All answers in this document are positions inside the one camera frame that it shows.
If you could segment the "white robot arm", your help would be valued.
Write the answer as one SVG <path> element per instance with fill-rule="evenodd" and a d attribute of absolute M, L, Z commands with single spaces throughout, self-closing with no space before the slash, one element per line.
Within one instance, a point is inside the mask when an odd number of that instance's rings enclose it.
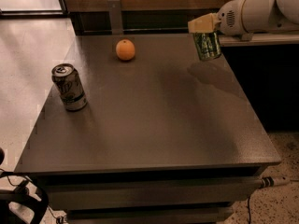
<path fill-rule="evenodd" d="M 232 0 L 217 13 L 188 22 L 190 34 L 220 31 L 251 40 L 254 34 L 285 34 L 299 31 L 299 0 Z"/>

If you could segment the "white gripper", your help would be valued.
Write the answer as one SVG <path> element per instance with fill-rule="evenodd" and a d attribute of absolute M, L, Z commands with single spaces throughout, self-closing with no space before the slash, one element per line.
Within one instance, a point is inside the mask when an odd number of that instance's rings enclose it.
<path fill-rule="evenodd" d="M 247 0 L 232 0 L 227 2 L 216 13 L 209 13 L 188 22 L 188 31 L 195 33 L 213 33 L 218 29 L 224 35 L 249 34 L 243 21 L 243 10 Z"/>

